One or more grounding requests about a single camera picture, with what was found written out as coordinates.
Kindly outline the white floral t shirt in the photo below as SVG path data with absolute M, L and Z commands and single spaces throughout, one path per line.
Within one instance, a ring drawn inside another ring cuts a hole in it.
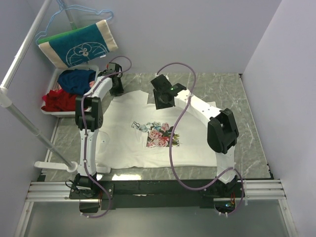
M 186 112 L 173 126 L 181 108 L 157 110 L 141 90 L 114 98 L 103 114 L 96 145 L 99 167 L 124 169 L 181 166 L 216 167 L 207 143 L 207 129 Z

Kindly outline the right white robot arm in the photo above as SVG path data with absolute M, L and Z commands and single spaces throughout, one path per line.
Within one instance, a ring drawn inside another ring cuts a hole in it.
M 233 112 L 228 108 L 222 110 L 209 105 L 193 95 L 185 86 L 179 83 L 172 85 L 164 75 L 156 76 L 151 80 L 151 84 L 154 88 L 156 109 L 178 107 L 183 110 L 176 120 L 171 134 L 174 134 L 185 112 L 189 112 L 205 125 L 207 129 L 207 143 L 215 152 L 217 176 L 210 184 L 201 188 L 187 187 L 174 173 L 177 181 L 186 189 L 199 191 L 210 187 L 219 180 L 217 193 L 222 197 L 228 197 L 234 191 L 232 181 L 238 175 L 238 172 L 235 170 L 234 153 L 239 131 Z

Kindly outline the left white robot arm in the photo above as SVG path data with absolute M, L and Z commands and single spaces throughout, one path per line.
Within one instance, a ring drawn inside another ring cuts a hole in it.
M 76 97 L 75 122 L 80 133 L 79 179 L 95 179 L 97 166 L 95 162 L 96 145 L 99 129 L 103 124 L 102 99 L 107 93 L 119 96 L 124 93 L 121 82 L 122 67 L 109 63 L 96 78 L 94 85 L 83 96 Z

